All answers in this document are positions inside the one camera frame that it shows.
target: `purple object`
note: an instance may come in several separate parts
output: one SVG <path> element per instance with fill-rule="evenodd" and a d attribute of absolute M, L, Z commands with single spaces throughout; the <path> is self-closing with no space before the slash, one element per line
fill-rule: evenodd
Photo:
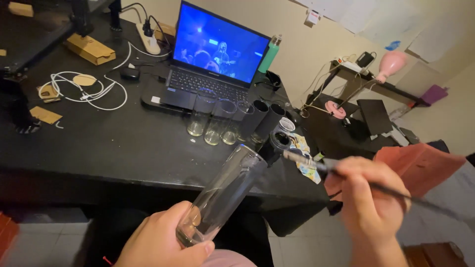
<path fill-rule="evenodd" d="M 440 87 L 438 85 L 433 85 L 427 90 L 422 96 L 422 100 L 426 101 L 429 104 L 434 104 L 435 102 L 439 101 L 440 99 L 446 97 L 448 95 L 447 90 L 448 87 Z"/>

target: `drinking glass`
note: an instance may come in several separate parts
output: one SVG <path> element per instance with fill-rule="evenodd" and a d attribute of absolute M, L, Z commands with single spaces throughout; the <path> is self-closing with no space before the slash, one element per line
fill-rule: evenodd
<path fill-rule="evenodd" d="M 218 95 L 206 88 L 201 88 L 196 93 L 195 104 L 191 112 L 190 121 L 186 127 L 189 134 L 200 136 L 203 134 L 209 116 L 218 101 Z"/>
<path fill-rule="evenodd" d="M 241 125 L 244 116 L 254 113 L 254 106 L 247 101 L 238 101 L 236 106 L 237 111 L 221 138 L 225 144 L 234 144 L 236 142 L 238 139 L 239 126 Z"/>
<path fill-rule="evenodd" d="M 205 142 L 210 145 L 217 145 L 219 143 L 224 130 L 226 130 L 236 110 L 236 104 L 231 100 L 218 100 L 213 117 L 206 129 Z"/>
<path fill-rule="evenodd" d="M 213 240 L 266 168 L 260 155 L 238 145 L 181 218 L 176 235 L 182 245 L 191 247 Z"/>

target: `desk lamp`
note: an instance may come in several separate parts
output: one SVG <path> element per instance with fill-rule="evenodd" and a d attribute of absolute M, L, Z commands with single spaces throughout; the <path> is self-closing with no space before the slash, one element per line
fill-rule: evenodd
<path fill-rule="evenodd" d="M 407 63 L 407 56 L 404 52 L 400 51 L 389 51 L 384 54 L 380 62 L 380 73 L 374 78 L 376 82 L 384 84 L 386 79 L 394 75 L 396 72 L 401 70 Z M 348 97 L 343 103 L 336 104 L 333 101 L 328 101 L 325 103 L 325 108 L 331 115 L 338 119 L 344 119 L 346 116 L 345 110 L 342 108 L 342 105 L 348 102 L 353 96 L 355 96 L 361 89 L 364 89 L 364 86 L 370 83 L 371 81 L 365 83 L 363 86 L 358 88 L 350 97 Z"/>

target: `patterned cloth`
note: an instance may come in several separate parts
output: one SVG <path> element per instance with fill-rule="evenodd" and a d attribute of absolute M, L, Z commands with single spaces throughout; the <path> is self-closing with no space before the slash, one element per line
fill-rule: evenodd
<path fill-rule="evenodd" d="M 290 148 L 296 148 L 302 151 L 302 155 L 307 158 L 312 158 L 310 155 L 310 147 L 307 145 L 307 141 L 305 140 L 305 137 L 300 136 L 295 133 L 289 133 L 290 139 L 292 140 L 292 144 L 290 145 Z M 319 184 L 322 179 L 320 179 L 320 176 L 318 175 L 318 172 L 315 169 L 310 169 L 308 167 L 303 166 L 301 163 L 296 163 L 297 168 L 300 170 L 300 172 L 310 178 L 314 183 Z"/>

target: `laptop screen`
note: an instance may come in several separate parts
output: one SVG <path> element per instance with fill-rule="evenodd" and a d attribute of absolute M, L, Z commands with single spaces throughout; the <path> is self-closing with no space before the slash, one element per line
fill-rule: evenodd
<path fill-rule="evenodd" d="M 268 43 L 182 2 L 173 58 L 250 83 Z"/>

